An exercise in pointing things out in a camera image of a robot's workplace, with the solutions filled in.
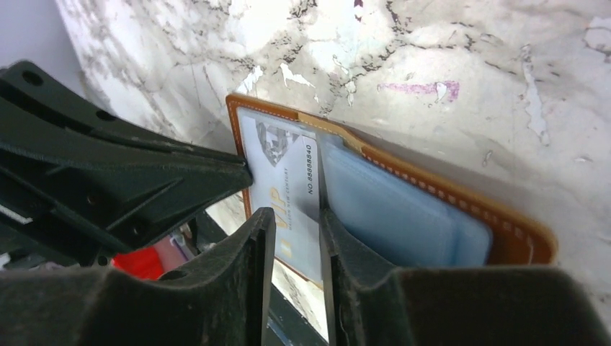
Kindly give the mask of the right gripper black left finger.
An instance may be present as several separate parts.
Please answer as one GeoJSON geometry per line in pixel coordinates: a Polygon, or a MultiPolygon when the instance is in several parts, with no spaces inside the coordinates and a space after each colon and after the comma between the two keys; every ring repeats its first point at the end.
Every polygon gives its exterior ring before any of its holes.
{"type": "Polygon", "coordinates": [[[275,214],[260,208],[233,234],[161,276],[113,267],[1,274],[3,345],[262,345],[275,214]]]}

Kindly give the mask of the red plastic bin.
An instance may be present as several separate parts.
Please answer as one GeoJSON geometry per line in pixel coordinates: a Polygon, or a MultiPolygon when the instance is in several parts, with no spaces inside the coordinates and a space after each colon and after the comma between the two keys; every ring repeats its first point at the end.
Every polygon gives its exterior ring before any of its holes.
{"type": "Polygon", "coordinates": [[[174,237],[166,236],[154,245],[128,254],[117,254],[111,263],[134,277],[157,280],[192,258],[192,252],[174,237]]]}

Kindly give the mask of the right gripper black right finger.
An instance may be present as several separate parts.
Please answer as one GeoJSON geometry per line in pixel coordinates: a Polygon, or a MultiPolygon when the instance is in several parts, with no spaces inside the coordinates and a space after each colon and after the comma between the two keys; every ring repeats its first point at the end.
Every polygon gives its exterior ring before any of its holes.
{"type": "Polygon", "coordinates": [[[397,267],[321,212],[331,345],[608,345],[582,287],[551,266],[397,267]]]}

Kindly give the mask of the silver VIP card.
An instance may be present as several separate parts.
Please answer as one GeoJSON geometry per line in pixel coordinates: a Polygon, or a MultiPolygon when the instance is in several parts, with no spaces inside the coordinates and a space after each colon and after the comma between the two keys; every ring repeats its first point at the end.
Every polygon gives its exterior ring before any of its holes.
{"type": "Polygon", "coordinates": [[[319,248],[319,160],[313,131],[246,107],[236,110],[254,183],[253,210],[275,212],[275,256],[306,280],[322,284],[319,248]]]}

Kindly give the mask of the brown leather card holder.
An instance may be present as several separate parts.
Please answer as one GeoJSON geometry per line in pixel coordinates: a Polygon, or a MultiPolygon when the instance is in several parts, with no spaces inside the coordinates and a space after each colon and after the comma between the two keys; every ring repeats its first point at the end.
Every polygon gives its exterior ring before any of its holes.
{"type": "Polygon", "coordinates": [[[407,267],[550,264],[556,235],[472,189],[405,161],[349,127],[243,94],[226,105],[245,159],[236,110],[246,107],[304,125],[316,135],[321,212],[391,263],[407,267]]]}

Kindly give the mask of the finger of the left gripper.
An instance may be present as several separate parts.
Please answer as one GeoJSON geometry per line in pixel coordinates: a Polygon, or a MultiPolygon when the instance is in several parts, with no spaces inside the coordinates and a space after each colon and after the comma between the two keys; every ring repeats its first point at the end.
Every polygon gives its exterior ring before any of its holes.
{"type": "Polygon", "coordinates": [[[64,266],[152,245],[252,183],[244,159],[154,133],[30,61],[1,70],[1,251],[64,266]]]}

